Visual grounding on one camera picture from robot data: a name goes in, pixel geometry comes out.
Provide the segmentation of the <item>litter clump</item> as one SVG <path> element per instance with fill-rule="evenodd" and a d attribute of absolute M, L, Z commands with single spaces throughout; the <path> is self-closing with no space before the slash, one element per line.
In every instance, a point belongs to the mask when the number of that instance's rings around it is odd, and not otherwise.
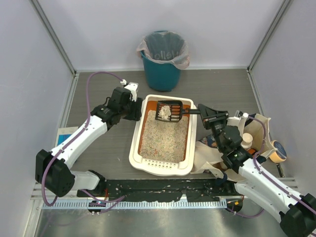
<path fill-rule="evenodd" d="M 160 109 L 158 111 L 158 119 L 160 119 L 162 121 L 167 121 L 167 120 L 170 120 L 170 118 L 171 118 L 170 106 L 164 105 L 164 106 L 160 107 Z"/>

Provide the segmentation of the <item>black litter scoop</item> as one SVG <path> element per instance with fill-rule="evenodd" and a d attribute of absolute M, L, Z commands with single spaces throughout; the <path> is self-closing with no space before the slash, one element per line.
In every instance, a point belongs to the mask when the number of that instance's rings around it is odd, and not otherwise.
<path fill-rule="evenodd" d="M 168 105 L 171 109 L 171 118 L 167 121 L 158 119 L 158 111 L 160 107 Z M 179 122 L 183 115 L 200 115 L 198 109 L 184 108 L 183 102 L 180 100 L 160 100 L 157 101 L 155 120 L 162 122 Z"/>

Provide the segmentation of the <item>white orange litter box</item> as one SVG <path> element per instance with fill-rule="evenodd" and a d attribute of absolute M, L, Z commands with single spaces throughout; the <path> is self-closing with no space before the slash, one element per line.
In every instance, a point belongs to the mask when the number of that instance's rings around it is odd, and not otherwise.
<path fill-rule="evenodd" d="M 136 122 L 134 134 L 132 138 L 129 162 L 130 164 L 139 170 L 143 170 L 147 173 L 157 176 L 185 176 L 189 174 L 194 164 L 194 152 L 196 143 L 196 132 L 197 132 L 197 115 L 187 115 L 188 117 L 188 128 L 187 128 L 187 140 L 185 142 L 185 155 L 184 160 L 181 162 L 166 162 L 157 161 L 149 158 L 143 158 L 139 152 L 142 144 L 142 136 L 144 130 L 144 124 L 147 119 L 149 110 L 155 110 L 157 107 L 157 101 L 160 100 L 180 100 L 183 103 L 184 108 L 195 109 L 191 99 L 170 97 L 163 95 L 150 94 L 142 102 L 141 119 Z"/>

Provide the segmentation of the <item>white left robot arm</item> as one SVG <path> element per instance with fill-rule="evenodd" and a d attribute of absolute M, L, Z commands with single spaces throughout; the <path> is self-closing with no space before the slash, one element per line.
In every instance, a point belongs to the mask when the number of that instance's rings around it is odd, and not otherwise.
<path fill-rule="evenodd" d="M 102 190 L 104 177 L 95 171 L 72 171 L 79 156 L 101 135 L 121 119 L 139 121 L 142 98 L 137 97 L 138 84 L 130 82 L 113 90 L 106 105 L 95 107 L 87 120 L 69 138 L 51 151 L 36 156 L 36 181 L 57 197 L 71 190 Z"/>

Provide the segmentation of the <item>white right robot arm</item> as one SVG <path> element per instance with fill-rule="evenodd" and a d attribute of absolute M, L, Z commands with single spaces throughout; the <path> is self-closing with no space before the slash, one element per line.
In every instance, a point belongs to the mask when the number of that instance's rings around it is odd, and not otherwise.
<path fill-rule="evenodd" d="M 316 230 L 316 198 L 302 195 L 268 172 L 263 163 L 278 149 L 269 138 L 270 119 L 238 111 L 230 117 L 198 105 L 210 138 L 196 142 L 193 171 L 210 171 L 220 181 L 270 213 L 288 237 L 307 237 Z"/>

